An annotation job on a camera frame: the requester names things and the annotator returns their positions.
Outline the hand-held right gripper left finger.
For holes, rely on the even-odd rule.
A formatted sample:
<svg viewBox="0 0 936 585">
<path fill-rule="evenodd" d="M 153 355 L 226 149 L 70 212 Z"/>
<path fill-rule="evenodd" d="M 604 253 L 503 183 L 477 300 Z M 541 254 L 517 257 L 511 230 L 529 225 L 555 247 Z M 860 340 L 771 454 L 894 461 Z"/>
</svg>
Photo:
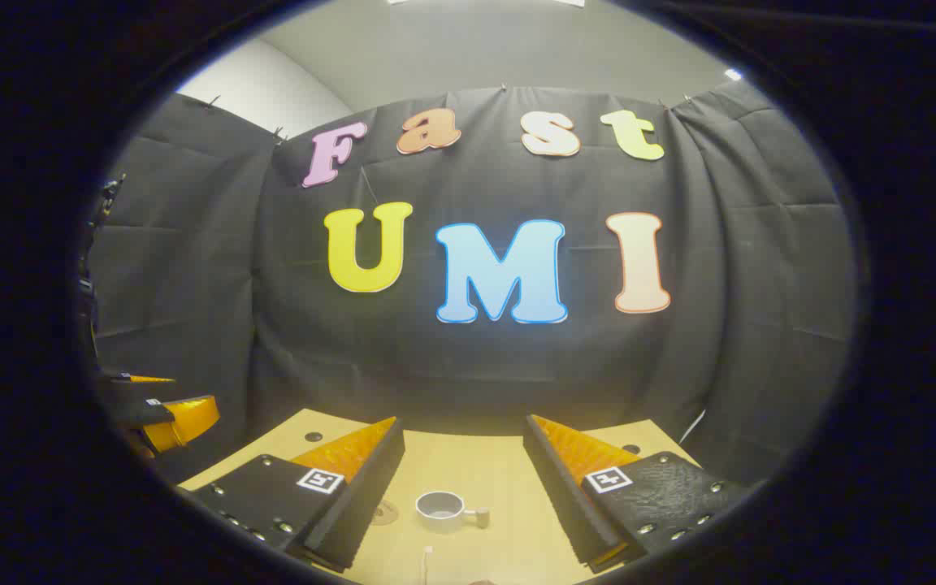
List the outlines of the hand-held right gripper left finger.
<svg viewBox="0 0 936 585">
<path fill-rule="evenodd" d="M 180 490 L 252 541 L 342 573 L 404 454 L 397 416 L 292 416 Z"/>
</svg>

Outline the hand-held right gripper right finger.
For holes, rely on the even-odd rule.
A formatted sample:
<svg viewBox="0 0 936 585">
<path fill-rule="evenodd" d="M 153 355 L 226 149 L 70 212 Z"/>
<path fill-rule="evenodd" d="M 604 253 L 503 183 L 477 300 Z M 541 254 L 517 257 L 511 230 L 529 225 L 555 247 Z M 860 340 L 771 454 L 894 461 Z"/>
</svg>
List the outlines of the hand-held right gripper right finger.
<svg viewBox="0 0 936 585">
<path fill-rule="evenodd" d="M 574 554 L 593 573 L 693 540 L 749 492 L 670 451 L 642 457 L 535 414 L 522 438 Z"/>
</svg>

